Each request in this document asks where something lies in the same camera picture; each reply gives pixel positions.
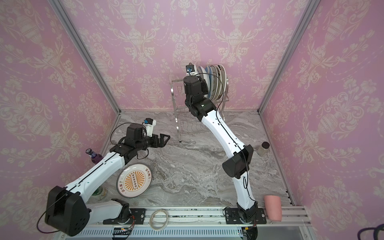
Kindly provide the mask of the pink cup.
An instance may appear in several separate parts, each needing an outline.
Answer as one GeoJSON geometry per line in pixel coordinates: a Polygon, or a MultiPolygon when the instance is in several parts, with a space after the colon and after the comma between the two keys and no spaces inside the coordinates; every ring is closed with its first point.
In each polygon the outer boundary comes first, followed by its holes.
{"type": "Polygon", "coordinates": [[[265,208],[270,221],[281,222],[283,218],[281,198],[278,196],[264,196],[265,208]]]}

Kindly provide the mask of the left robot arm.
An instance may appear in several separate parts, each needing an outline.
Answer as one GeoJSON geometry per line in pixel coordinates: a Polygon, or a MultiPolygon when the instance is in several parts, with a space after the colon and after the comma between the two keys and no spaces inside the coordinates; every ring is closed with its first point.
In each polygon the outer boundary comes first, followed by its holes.
{"type": "Polygon", "coordinates": [[[169,135],[152,133],[154,125],[130,124],[126,136],[114,145],[108,154],[89,171],[65,187],[50,190],[47,208],[41,215],[55,232],[73,237],[86,226],[98,222],[125,224],[133,219],[129,203],[112,199],[105,203],[88,204],[92,194],[116,171],[126,166],[140,151],[163,148],[169,135]]]}

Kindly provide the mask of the white plate green quatrefoil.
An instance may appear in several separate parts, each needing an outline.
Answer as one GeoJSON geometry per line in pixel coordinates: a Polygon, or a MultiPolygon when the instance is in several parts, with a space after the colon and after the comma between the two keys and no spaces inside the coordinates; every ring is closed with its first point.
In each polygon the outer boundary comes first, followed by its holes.
{"type": "Polygon", "coordinates": [[[223,96],[223,90],[222,90],[221,72],[219,70],[218,65],[217,65],[217,73],[218,73],[218,83],[219,83],[219,90],[218,90],[217,100],[219,100],[223,96]]]}

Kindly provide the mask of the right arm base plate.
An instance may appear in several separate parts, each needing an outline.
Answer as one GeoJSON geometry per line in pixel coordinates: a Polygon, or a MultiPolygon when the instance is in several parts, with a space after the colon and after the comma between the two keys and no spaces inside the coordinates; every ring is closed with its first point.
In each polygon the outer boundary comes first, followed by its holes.
{"type": "Polygon", "coordinates": [[[225,207],[223,209],[223,215],[227,225],[265,225],[267,223],[266,214],[262,208],[258,208],[256,213],[249,220],[242,218],[239,215],[239,210],[237,208],[225,207]]]}

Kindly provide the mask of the white plate teal red rim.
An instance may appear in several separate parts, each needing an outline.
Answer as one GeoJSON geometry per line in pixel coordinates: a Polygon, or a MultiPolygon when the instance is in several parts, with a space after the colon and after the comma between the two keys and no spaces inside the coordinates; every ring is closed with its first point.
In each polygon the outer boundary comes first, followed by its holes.
{"type": "Polygon", "coordinates": [[[223,80],[224,93],[226,94],[228,89],[227,72],[223,65],[221,65],[221,68],[222,68],[222,77],[223,77],[222,80],[223,80]]]}

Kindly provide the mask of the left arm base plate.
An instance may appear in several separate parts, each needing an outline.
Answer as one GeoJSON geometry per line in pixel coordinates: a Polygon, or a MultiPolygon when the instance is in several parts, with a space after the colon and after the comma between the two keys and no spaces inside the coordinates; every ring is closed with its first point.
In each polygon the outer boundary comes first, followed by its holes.
{"type": "Polygon", "coordinates": [[[142,225],[145,220],[146,209],[125,209],[115,219],[107,219],[103,221],[104,225],[142,225]]]}

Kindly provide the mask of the floral mandala patterned plate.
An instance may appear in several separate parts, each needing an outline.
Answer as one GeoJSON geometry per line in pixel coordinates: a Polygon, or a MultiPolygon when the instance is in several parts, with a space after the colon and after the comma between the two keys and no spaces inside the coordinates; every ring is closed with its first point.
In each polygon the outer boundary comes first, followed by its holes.
{"type": "Polygon", "coordinates": [[[212,72],[213,72],[213,99],[212,101],[215,101],[214,100],[214,96],[215,96],[215,93],[216,93],[216,87],[217,87],[217,82],[216,82],[216,70],[214,68],[214,66],[211,66],[211,69],[212,69],[212,72]]]}

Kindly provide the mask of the purple bottle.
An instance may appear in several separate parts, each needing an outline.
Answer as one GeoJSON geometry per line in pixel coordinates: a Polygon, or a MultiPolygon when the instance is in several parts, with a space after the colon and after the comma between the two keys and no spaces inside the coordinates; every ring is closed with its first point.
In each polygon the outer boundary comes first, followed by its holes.
{"type": "Polygon", "coordinates": [[[86,154],[91,157],[91,161],[95,165],[98,164],[104,158],[101,154],[94,152],[92,149],[86,149],[86,154]]]}

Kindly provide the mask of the blue striped plate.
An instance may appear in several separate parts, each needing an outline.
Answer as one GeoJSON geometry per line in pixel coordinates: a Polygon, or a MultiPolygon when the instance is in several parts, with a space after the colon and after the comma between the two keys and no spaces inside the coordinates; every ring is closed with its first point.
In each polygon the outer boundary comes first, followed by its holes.
{"type": "Polygon", "coordinates": [[[215,96],[214,96],[214,100],[217,101],[217,97],[218,97],[218,90],[219,90],[219,83],[218,83],[218,73],[217,73],[217,66],[214,66],[215,70],[216,70],[216,82],[217,82],[217,87],[216,87],[216,93],[215,93],[215,96]]]}
{"type": "Polygon", "coordinates": [[[209,83],[209,94],[208,94],[208,98],[210,100],[213,99],[213,72],[212,72],[212,69],[211,69],[211,66],[206,66],[205,67],[205,71],[207,73],[207,78],[208,78],[208,83],[209,83]]]}

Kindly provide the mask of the orange sunburst plate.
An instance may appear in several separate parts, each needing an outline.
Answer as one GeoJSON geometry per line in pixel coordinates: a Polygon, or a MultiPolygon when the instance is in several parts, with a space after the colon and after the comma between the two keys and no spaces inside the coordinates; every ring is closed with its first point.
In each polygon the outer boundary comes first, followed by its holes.
{"type": "Polygon", "coordinates": [[[125,198],[136,198],[149,189],[152,179],[152,171],[147,165],[133,164],[120,173],[117,190],[125,198]]]}
{"type": "Polygon", "coordinates": [[[210,86],[210,82],[209,82],[209,80],[206,78],[206,72],[203,71],[202,68],[201,68],[200,66],[197,66],[197,71],[198,71],[197,75],[199,75],[199,76],[202,78],[202,80],[204,80],[204,81],[206,82],[207,87],[209,87],[209,86],[210,86]]]}

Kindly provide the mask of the blue striped plate front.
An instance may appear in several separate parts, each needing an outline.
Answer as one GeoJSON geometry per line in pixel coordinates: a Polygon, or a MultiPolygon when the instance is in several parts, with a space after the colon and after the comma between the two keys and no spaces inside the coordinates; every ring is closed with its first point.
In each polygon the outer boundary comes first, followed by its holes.
{"type": "Polygon", "coordinates": [[[207,78],[208,78],[208,83],[209,83],[209,94],[208,94],[208,98],[210,100],[213,99],[213,72],[212,72],[212,69],[211,69],[211,66],[206,66],[205,67],[205,71],[207,73],[207,78]]]}

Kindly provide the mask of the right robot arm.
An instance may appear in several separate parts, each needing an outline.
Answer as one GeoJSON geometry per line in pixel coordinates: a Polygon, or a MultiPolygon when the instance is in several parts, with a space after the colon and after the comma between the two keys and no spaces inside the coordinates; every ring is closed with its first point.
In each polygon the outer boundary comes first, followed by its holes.
{"type": "Polygon", "coordinates": [[[228,157],[222,167],[233,180],[240,218],[245,223],[254,222],[258,202],[254,199],[249,184],[249,164],[254,153],[253,147],[246,146],[236,137],[225,123],[216,105],[205,97],[208,94],[208,86],[201,77],[186,76],[183,82],[186,94],[185,104],[189,112],[212,132],[228,157]]]}

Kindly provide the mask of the beige bottle black cap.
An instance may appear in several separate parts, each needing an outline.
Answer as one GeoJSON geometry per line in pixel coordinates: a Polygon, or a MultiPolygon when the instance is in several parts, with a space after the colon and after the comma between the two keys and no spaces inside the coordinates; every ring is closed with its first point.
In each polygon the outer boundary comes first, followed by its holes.
{"type": "Polygon", "coordinates": [[[257,154],[260,157],[263,157],[267,154],[270,148],[270,143],[269,142],[262,142],[261,145],[257,148],[257,154]]]}

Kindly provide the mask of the clear tape roll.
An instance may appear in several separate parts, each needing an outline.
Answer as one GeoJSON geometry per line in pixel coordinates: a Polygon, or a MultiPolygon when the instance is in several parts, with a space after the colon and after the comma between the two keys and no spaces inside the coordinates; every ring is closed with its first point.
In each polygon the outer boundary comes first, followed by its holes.
{"type": "Polygon", "coordinates": [[[163,231],[169,224],[170,217],[164,209],[154,211],[149,219],[149,226],[154,231],[163,231]]]}

